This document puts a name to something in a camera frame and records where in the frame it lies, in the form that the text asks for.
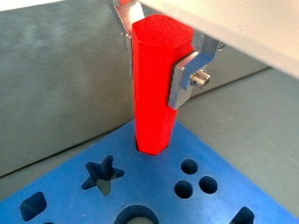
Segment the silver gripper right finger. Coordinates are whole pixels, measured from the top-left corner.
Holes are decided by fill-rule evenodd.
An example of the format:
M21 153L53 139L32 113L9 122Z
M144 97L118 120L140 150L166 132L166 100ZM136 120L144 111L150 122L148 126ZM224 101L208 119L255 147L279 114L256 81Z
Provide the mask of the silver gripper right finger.
M168 105L177 109L190 98L192 89L203 89L211 76L204 67L212 62L223 44L200 31L193 32L193 51L176 63L172 70L172 85Z

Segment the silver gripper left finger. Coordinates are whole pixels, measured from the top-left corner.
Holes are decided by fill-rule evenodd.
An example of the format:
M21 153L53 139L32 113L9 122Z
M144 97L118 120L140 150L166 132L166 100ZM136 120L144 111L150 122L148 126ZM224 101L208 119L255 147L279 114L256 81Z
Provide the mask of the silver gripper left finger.
M112 0L112 9L116 13L116 21L118 23L128 54L129 75L133 75L132 24L145 17L142 6L136 0Z

